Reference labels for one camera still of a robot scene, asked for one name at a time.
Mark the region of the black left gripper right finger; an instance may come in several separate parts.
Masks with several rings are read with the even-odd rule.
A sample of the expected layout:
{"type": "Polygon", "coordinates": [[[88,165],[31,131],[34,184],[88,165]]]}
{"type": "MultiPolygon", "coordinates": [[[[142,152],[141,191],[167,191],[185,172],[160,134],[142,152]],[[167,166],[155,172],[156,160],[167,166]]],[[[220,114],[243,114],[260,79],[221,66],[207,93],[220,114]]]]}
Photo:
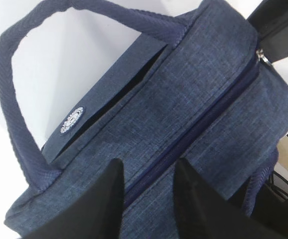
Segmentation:
{"type": "Polygon", "coordinates": [[[256,195],[271,172],[264,164],[251,176],[241,209],[225,201],[185,158],[175,165],[175,219],[182,239],[288,239],[288,215],[267,224],[250,218],[256,195]]]}

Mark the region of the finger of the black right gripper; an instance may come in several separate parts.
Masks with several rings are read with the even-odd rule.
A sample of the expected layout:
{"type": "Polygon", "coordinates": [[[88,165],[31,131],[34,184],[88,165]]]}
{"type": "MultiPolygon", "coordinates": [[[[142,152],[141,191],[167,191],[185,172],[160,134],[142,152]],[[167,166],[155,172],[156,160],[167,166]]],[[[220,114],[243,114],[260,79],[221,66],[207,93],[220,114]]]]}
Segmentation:
{"type": "Polygon", "coordinates": [[[270,62],[288,57],[288,0],[264,0],[248,17],[270,62]]]}

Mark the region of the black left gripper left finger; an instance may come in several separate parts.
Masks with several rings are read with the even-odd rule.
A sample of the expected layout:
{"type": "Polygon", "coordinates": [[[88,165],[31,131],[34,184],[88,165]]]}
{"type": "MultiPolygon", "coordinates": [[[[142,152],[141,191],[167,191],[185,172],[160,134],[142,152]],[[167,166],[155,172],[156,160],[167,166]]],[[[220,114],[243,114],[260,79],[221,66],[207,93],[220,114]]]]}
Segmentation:
{"type": "Polygon", "coordinates": [[[118,239],[124,209],[124,165],[113,159],[95,184],[26,239],[118,239]]]}

